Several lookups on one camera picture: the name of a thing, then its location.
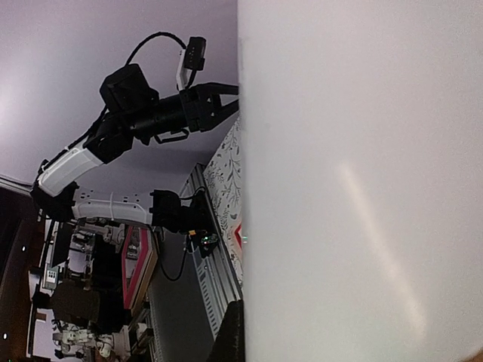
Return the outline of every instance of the floral patterned fabric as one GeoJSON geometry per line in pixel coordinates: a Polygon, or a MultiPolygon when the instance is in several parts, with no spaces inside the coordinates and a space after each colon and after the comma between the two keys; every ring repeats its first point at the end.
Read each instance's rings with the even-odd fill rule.
{"type": "Polygon", "coordinates": [[[226,135],[204,171],[214,212],[222,229],[238,282],[242,285],[242,153],[240,120],[226,135]]]}

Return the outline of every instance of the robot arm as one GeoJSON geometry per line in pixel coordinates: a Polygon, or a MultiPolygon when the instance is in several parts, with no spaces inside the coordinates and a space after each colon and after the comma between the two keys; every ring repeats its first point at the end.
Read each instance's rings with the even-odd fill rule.
{"type": "Polygon", "coordinates": [[[204,52],[205,40],[191,38],[181,52],[178,94],[161,100],[137,64],[109,75],[100,88],[107,113],[103,112],[78,142],[40,167],[31,191],[38,206],[59,222],[103,217],[164,226],[174,232],[193,230],[199,215],[181,206],[174,192],[115,195],[79,188],[75,181],[130,150],[134,139],[146,146],[152,138],[160,144],[184,140],[190,132],[212,130],[237,112],[238,100],[222,106],[220,98],[237,95],[238,87],[218,83],[192,86],[196,72],[203,69],[204,52]],[[175,136],[161,140],[163,133],[175,136]]]}

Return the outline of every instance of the robotic arm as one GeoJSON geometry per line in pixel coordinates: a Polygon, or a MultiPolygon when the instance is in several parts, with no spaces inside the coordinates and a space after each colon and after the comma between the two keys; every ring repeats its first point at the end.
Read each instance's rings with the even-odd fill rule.
{"type": "Polygon", "coordinates": [[[102,217],[165,227],[172,232],[206,230],[207,213],[192,202],[182,206],[174,192],[116,195],[79,187],[75,182],[89,170],[120,157],[134,139],[148,146],[185,140],[189,132],[214,129],[238,111],[238,100],[225,106],[222,95],[237,95],[238,87],[206,83],[192,86],[203,70],[206,41],[191,38],[181,52],[177,70],[178,94],[159,99],[140,67],[128,64],[109,75],[100,87],[106,108],[88,132],[51,161],[44,161],[31,196],[50,218],[59,222],[102,217]],[[159,136],[169,133],[170,138],[159,136]]]}

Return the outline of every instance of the pink frame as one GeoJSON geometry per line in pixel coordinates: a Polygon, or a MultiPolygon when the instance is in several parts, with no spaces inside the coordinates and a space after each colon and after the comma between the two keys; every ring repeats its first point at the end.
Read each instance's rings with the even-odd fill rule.
{"type": "Polygon", "coordinates": [[[143,271],[145,269],[146,259],[149,258],[149,233],[146,229],[140,228],[140,246],[141,253],[136,263],[131,282],[128,287],[128,279],[126,272],[126,256],[128,255],[129,240],[133,228],[137,226],[129,226],[128,235],[126,236],[124,247],[122,249],[122,293],[124,297],[124,308],[131,309],[134,304],[134,299],[137,295],[137,290],[140,285],[140,279],[143,277],[143,271]]]}

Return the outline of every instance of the dark floor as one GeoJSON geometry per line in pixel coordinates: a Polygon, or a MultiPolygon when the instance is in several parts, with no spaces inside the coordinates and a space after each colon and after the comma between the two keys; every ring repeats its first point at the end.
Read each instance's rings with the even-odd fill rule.
{"type": "MultiPolygon", "coordinates": [[[[160,260],[172,278],[180,270],[183,241],[181,235],[166,233],[160,260]]],[[[163,351],[159,357],[162,357],[163,362],[206,361],[214,341],[192,257],[186,257],[183,276],[177,282],[170,282],[157,267],[151,287],[162,336],[163,351]]]]}

